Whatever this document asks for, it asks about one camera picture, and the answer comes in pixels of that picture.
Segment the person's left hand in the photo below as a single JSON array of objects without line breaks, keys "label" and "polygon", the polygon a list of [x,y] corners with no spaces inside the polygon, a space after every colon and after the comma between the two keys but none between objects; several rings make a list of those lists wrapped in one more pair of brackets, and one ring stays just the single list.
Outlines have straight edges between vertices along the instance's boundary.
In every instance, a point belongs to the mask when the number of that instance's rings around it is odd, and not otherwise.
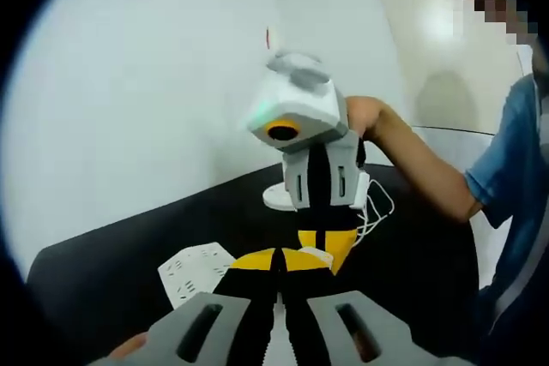
[{"label": "person's left hand", "polygon": [[115,348],[108,357],[116,360],[124,359],[133,352],[141,349],[147,343],[147,335],[147,333],[139,333],[133,336]]}]

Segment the person's right hand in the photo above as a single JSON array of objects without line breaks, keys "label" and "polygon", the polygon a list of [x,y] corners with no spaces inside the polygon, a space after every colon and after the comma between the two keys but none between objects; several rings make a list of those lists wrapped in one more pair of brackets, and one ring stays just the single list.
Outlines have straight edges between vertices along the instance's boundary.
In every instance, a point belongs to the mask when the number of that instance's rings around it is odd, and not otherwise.
[{"label": "person's right hand", "polygon": [[364,141],[376,142],[388,106],[382,100],[368,96],[347,97],[346,103],[349,128]]}]

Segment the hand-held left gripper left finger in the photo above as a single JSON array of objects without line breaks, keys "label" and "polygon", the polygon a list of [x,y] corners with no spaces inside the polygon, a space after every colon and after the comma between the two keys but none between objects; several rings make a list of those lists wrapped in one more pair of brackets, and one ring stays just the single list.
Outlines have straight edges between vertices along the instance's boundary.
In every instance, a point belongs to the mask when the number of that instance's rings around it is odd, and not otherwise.
[{"label": "hand-held left gripper left finger", "polygon": [[95,365],[268,365],[279,250],[238,258],[214,292],[199,292],[146,332],[131,353]]}]

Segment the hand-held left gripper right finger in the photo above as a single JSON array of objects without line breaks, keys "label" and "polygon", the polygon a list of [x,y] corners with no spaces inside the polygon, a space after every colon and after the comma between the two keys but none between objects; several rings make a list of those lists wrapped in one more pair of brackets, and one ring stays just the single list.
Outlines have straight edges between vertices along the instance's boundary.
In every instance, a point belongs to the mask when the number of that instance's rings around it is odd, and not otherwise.
[{"label": "hand-held left gripper right finger", "polygon": [[304,250],[281,250],[285,326],[298,365],[413,365],[409,327]]}]

